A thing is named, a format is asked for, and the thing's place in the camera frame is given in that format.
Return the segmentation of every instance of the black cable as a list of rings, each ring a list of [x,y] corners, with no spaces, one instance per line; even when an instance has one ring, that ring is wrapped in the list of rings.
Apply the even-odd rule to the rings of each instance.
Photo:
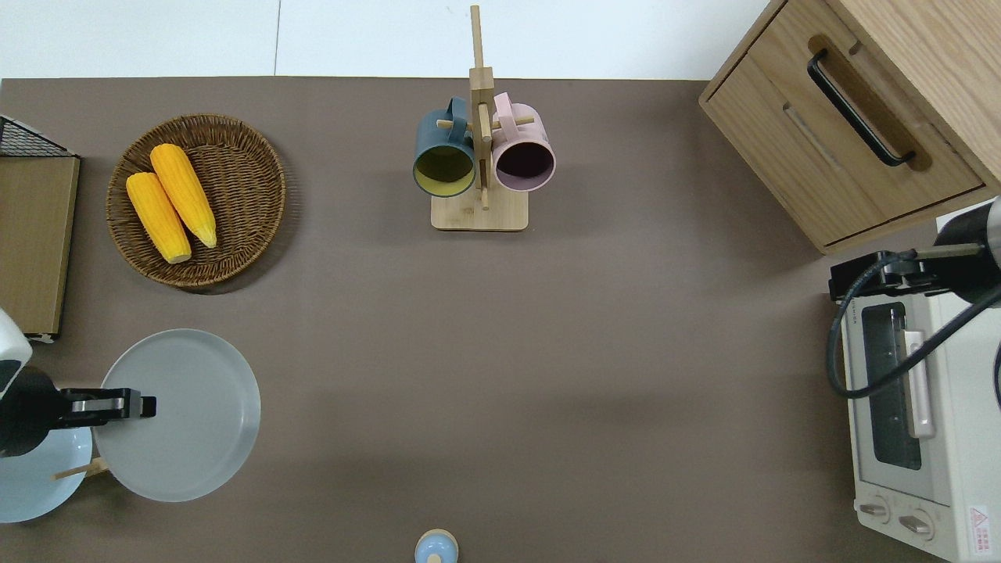
[[[899,366],[890,370],[888,374],[880,378],[876,378],[876,383],[869,384],[862,389],[849,390],[841,385],[841,380],[838,376],[838,359],[837,359],[837,349],[838,342],[841,338],[841,322],[845,318],[845,314],[848,312],[848,306],[851,301],[858,295],[873,275],[879,270],[883,269],[891,263],[896,263],[898,261],[912,260],[917,257],[917,250],[911,249],[904,252],[896,254],[888,254],[884,256],[876,263],[872,264],[865,271],[862,272],[859,277],[852,283],[852,286],[848,289],[845,294],[844,300],[841,302],[841,306],[838,307],[838,314],[834,318],[834,323],[831,325],[831,331],[828,333],[827,339],[827,379],[831,384],[831,388],[834,392],[844,397],[846,399],[861,399],[863,397],[869,397],[870,395],[880,391],[887,386],[893,384],[912,368],[920,364],[925,358],[927,358],[936,348],[942,345],[949,337],[954,335],[956,331],[962,329],[967,323],[972,321],[976,316],[980,315],[987,308],[992,305],[1001,302],[1001,286],[998,286],[992,290],[989,294],[984,296],[984,299],[973,304],[972,306],[965,309],[962,313],[956,316],[955,319],[945,324],[939,332],[931,336],[925,344],[921,346],[914,354],[908,356]],[[998,361],[1001,360],[1001,356],[995,359],[995,374],[997,373]],[[1001,391],[997,389],[997,378],[995,378],[995,391],[998,392],[998,400],[1001,402]]]
[[[994,356],[994,396],[998,399],[998,409],[1001,409],[1001,344]]]

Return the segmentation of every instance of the round woven tray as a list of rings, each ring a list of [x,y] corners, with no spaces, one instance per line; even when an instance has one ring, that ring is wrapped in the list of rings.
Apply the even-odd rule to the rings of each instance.
[[[149,152],[160,143],[184,149],[215,215],[218,242],[207,248],[188,233],[191,258],[167,263],[146,234],[125,191],[135,172],[152,172]],[[236,275],[274,238],[285,208],[285,173],[270,143],[238,119],[175,117],[139,137],[122,154],[108,184],[107,220],[122,256],[150,279],[203,288]]]

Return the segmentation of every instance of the plate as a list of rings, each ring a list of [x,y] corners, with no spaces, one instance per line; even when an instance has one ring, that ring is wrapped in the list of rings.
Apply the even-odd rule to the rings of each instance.
[[[52,480],[60,471],[90,463],[89,428],[53,430],[37,448],[13,458],[0,458],[0,523],[24,522],[66,502],[83,474]]]
[[[125,190],[136,172],[152,172],[160,143],[184,149],[215,215],[218,243],[208,248],[188,232],[191,257],[167,263],[153,246]],[[256,260],[274,238],[285,209],[285,172],[271,144],[246,123],[201,113],[165,121],[139,137],[118,160],[105,210],[118,251],[139,273],[167,286],[206,288]]]
[[[257,381],[239,351],[211,333],[174,329],[147,337],[115,362],[102,387],[156,397],[156,416],[94,429],[111,473],[138,495],[163,502],[207,495],[253,449]]]

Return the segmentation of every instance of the grey plate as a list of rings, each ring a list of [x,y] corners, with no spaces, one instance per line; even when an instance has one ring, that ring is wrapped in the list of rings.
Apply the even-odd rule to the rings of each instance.
[[[115,478],[155,501],[189,501],[228,481],[253,449],[260,393],[239,351],[203,331],[175,329],[136,343],[104,388],[157,399],[156,416],[94,429]]]

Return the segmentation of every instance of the wire rack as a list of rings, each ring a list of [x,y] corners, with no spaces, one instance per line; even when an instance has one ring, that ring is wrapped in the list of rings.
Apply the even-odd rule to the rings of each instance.
[[[76,156],[22,123],[0,115],[0,156]]]

